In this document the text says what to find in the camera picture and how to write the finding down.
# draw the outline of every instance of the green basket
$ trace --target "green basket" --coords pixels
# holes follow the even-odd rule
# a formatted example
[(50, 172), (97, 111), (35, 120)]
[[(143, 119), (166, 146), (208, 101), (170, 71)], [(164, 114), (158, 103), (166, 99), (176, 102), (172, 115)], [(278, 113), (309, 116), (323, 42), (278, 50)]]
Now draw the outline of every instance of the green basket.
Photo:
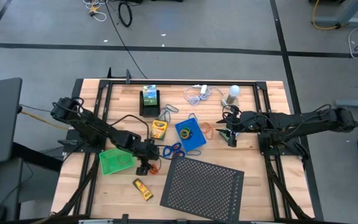
[(118, 148), (100, 153), (99, 158), (103, 175), (112, 174), (135, 165), (135, 159), (132, 154)]

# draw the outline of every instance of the mesh plate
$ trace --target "mesh plate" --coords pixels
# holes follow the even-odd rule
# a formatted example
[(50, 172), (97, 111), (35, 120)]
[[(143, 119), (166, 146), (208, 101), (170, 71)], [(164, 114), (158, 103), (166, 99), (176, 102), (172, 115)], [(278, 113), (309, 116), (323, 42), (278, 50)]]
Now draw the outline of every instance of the mesh plate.
[(160, 205), (238, 223), (244, 172), (178, 157), (171, 161)]

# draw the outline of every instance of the small yellow box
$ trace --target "small yellow box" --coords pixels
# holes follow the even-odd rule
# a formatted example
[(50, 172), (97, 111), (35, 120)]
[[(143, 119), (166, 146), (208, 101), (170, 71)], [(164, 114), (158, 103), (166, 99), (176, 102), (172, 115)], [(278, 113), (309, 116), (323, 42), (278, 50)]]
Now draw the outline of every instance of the small yellow box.
[(167, 131), (167, 122), (154, 120), (152, 125), (152, 138), (163, 140)]
[(140, 191), (144, 200), (149, 200), (153, 197), (153, 194), (147, 189), (142, 181), (139, 180), (139, 178), (136, 178), (136, 180), (133, 181), (133, 184), (135, 185), (136, 189)]

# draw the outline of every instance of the gray floor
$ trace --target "gray floor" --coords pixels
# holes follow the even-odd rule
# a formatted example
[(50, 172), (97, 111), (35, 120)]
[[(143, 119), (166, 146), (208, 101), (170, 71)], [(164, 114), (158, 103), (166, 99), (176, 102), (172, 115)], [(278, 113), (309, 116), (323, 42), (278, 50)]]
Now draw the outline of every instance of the gray floor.
[[(351, 1), (341, 6), (322, 4), (318, 15), (338, 15)], [(347, 53), (350, 29), (315, 30), (310, 24), (313, 5), (307, 0), (276, 2), (289, 51)], [(4, 3), (0, 0), (0, 10)], [(128, 29), (118, 25), (127, 45), (280, 50), (269, 0), (145, 0), (132, 9), (133, 25)], [(358, 31), (353, 40), (358, 43)], [(87, 16), (80, 0), (13, 0), (0, 21), (0, 43), (121, 45), (111, 23)], [(281, 56), (132, 54), (149, 78), (282, 80), (290, 100)], [(290, 57), (290, 63), (302, 111), (336, 99), (358, 99), (358, 60)], [(128, 68), (141, 77), (123, 51), (0, 49), (0, 79), (21, 77), (21, 103), (39, 108), (51, 109), (51, 102), (69, 96), (76, 78), (105, 77), (108, 67), (113, 75), (124, 75)], [(31, 112), (52, 120), (48, 114)], [(352, 112), (358, 120), (358, 110)], [(18, 116), (15, 141), (21, 144), (44, 150), (59, 146), (57, 140), (64, 137), (64, 131)], [(308, 139), (324, 219), (358, 223), (358, 128), (349, 134), (320, 133)], [(57, 182), (56, 174), (33, 168), (35, 178), (23, 186), (21, 201), (33, 200), (34, 194), (42, 197), (23, 204), (22, 218), (48, 213)]]

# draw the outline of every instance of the yellow crayon box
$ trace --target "yellow crayon box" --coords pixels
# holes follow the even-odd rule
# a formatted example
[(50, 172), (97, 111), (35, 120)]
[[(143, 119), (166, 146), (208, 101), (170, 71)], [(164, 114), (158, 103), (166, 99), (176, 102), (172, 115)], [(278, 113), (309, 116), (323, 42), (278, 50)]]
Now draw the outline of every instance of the yellow crayon box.
[(152, 125), (152, 138), (164, 139), (165, 132), (167, 131), (167, 122), (154, 120)]

